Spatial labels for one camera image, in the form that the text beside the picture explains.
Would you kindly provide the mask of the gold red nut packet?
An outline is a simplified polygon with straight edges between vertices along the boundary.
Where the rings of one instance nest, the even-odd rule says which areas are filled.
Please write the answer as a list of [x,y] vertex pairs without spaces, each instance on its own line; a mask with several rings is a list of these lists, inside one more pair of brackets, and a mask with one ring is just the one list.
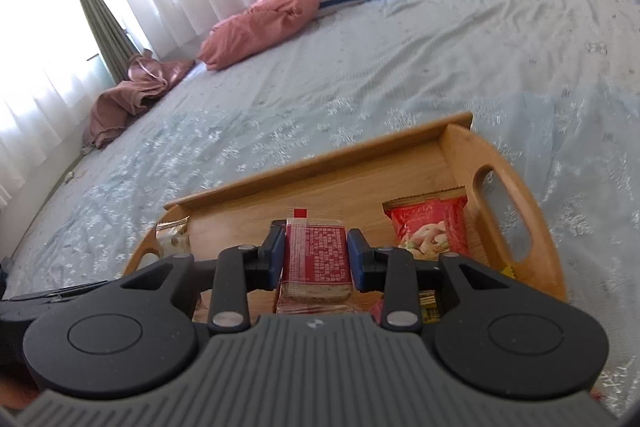
[[441,254],[469,256],[464,207],[468,199],[462,186],[384,202],[392,221],[396,244],[418,260],[436,261]]

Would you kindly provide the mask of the red cracker packet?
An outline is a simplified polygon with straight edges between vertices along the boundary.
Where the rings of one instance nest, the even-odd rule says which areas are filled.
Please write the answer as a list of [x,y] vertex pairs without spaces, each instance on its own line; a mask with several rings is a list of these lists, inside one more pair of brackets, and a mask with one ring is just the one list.
[[358,313],[341,221],[297,208],[285,221],[285,252],[274,304],[277,314]]

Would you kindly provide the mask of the yellow snack packet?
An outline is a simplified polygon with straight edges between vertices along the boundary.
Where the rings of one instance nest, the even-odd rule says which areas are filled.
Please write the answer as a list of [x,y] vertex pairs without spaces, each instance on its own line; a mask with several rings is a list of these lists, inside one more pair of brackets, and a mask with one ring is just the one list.
[[[507,265],[500,271],[500,273],[506,277],[510,277],[510,279],[516,279],[512,265]],[[440,321],[440,315],[435,299],[435,291],[421,291],[419,294],[419,300],[422,322],[424,324],[438,323]]]

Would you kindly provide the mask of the white gold dotted candy packet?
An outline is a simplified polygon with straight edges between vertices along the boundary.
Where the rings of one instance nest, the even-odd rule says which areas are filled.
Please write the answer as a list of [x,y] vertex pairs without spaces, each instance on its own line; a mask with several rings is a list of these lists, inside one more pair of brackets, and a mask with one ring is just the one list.
[[190,254],[189,221],[189,217],[184,217],[157,223],[155,236],[162,257]]

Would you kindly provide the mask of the wooden serving tray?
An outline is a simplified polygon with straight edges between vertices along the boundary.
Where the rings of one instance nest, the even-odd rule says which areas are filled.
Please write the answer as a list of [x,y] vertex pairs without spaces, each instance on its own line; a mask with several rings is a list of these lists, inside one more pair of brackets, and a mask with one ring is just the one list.
[[[235,245],[261,244],[270,222],[296,208],[341,221],[372,246],[386,247],[394,234],[383,202],[461,187],[474,258],[497,270],[510,265],[518,281],[566,300],[561,262],[536,200],[509,161],[472,131],[472,120],[471,113],[457,114],[179,198],[165,204],[162,218],[188,218],[198,260],[215,259]],[[529,233],[522,260],[506,245],[483,194],[488,173],[503,184]]]

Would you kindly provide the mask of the mauve crumpled cloth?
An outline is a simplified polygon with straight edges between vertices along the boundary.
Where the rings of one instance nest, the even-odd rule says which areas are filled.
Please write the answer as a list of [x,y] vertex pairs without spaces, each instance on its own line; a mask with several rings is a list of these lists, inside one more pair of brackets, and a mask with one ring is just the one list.
[[101,93],[93,103],[82,144],[101,150],[112,143],[178,86],[194,66],[194,60],[157,61],[147,49],[131,57],[128,78]]

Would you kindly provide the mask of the green grey curtain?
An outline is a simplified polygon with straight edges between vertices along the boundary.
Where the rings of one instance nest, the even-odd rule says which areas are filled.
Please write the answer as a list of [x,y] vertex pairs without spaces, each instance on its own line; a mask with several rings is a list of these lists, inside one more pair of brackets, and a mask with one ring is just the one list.
[[128,80],[129,60],[138,54],[126,31],[104,0],[79,0],[100,57],[114,83]]

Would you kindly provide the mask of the snowflake bedspread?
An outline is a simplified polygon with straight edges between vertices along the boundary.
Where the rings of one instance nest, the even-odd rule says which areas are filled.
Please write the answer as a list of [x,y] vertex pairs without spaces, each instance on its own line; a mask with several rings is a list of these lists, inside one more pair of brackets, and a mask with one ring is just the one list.
[[622,415],[639,398],[639,0],[373,0],[198,67],[51,197],[9,294],[116,277],[170,200],[464,110],[608,332],[598,387]]

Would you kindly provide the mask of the pink pillow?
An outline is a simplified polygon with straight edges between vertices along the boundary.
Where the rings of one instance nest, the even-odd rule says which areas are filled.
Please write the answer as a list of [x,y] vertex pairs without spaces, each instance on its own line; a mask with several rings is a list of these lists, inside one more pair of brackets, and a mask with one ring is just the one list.
[[208,70],[221,70],[270,49],[302,30],[320,0],[256,0],[212,28],[198,52]]

